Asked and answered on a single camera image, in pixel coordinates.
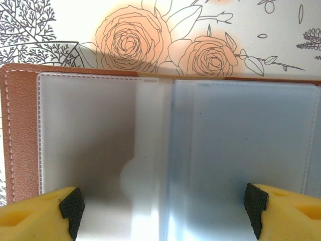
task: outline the leather cover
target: leather cover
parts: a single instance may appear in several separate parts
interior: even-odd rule
[[[41,72],[137,76],[136,72],[7,64],[1,68],[7,203],[39,194],[37,75]]]

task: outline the leaf drawing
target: leaf drawing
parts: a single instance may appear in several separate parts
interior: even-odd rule
[[[312,42],[321,42],[321,31],[320,29],[309,29],[303,34],[304,39],[310,40]]]
[[[274,12],[275,10],[275,6],[274,6],[274,2],[272,1],[267,1],[264,5],[264,9],[266,11],[267,14],[271,14]]]
[[[254,73],[264,76],[264,68],[262,63],[255,57],[247,57],[245,59],[245,66]]]
[[[50,22],[55,13],[49,0],[3,0],[0,3],[0,42],[11,45],[56,39]]]
[[[160,15],[163,17],[168,14],[172,8],[173,0],[157,0],[155,8],[159,11]]]
[[[156,0],[141,0],[141,8],[154,13]]]
[[[85,68],[97,68],[98,63],[96,60],[97,46],[94,43],[83,43],[77,47],[78,53],[81,55],[83,65]]]
[[[301,4],[299,8],[299,24],[302,23],[302,19],[303,19],[303,5]]]
[[[315,42],[306,42],[304,44],[297,44],[296,47],[298,49],[313,49],[313,50],[320,50],[321,51],[320,43],[315,43]]]
[[[244,49],[241,49],[240,54],[239,54],[240,59],[244,60],[247,58],[247,54]]]
[[[266,3],[267,1],[269,1],[269,0],[262,0],[261,2],[258,3],[258,5],[264,4],[264,3]]]
[[[69,59],[78,57],[75,50],[78,42],[49,41],[39,43],[16,44],[0,47],[0,65],[5,63],[68,65]]]
[[[232,39],[232,37],[228,33],[225,33],[225,38],[226,38],[226,41],[227,41],[227,45],[234,52],[236,50],[236,48],[237,48],[237,45],[236,45],[235,41]]]
[[[190,39],[178,39],[171,43],[169,46],[169,56],[170,60],[176,65],[179,66],[181,57],[180,54],[186,52],[188,47],[193,42]]]
[[[259,34],[257,37],[260,38],[260,39],[266,39],[267,38],[267,34]]]
[[[264,61],[264,64],[266,65],[273,64],[276,59],[277,59],[277,56],[270,56]]]
[[[194,5],[181,9],[167,20],[172,41],[183,39],[192,30],[197,18],[202,12],[202,6]]]
[[[209,24],[209,27],[207,28],[207,36],[211,37],[212,36],[212,30],[211,30],[211,25]]]

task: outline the card holder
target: card holder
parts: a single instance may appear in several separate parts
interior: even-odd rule
[[[320,197],[317,86],[41,73],[37,90],[40,191],[82,188],[79,238],[255,240],[247,182]]]

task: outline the rose petal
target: rose petal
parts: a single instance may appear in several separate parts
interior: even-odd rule
[[[164,62],[171,35],[157,9],[154,14],[128,6],[106,17],[96,32],[99,66],[154,71]]]
[[[223,46],[222,49],[223,49],[224,54],[226,56],[226,59],[227,59],[227,61],[229,61],[230,65],[236,66],[237,65],[237,59],[234,56],[232,50],[227,46]]]
[[[179,65],[180,59],[191,44],[192,41],[190,39],[178,39],[170,44],[169,56],[176,66]]]
[[[216,43],[218,46],[227,46],[227,43],[224,40],[214,38],[214,37],[200,36],[195,39],[195,42],[202,42],[202,41],[210,41],[210,42]]]
[[[200,73],[201,70],[198,66],[198,62],[196,61],[197,57],[197,50],[193,50],[189,56],[189,61],[187,65],[187,74],[188,75],[195,75],[195,72]]]
[[[187,75],[189,61],[193,61],[193,58],[190,58],[190,55],[194,51],[194,46],[195,43],[190,44],[179,61],[179,68],[182,70],[184,75]]]

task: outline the orange rose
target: orange rose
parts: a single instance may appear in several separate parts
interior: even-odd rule
[[[168,57],[171,35],[157,9],[154,15],[128,6],[106,17],[96,32],[98,67],[153,72]]]
[[[183,75],[231,76],[237,65],[228,44],[214,37],[201,36],[194,42],[176,40],[169,47],[169,55]]]

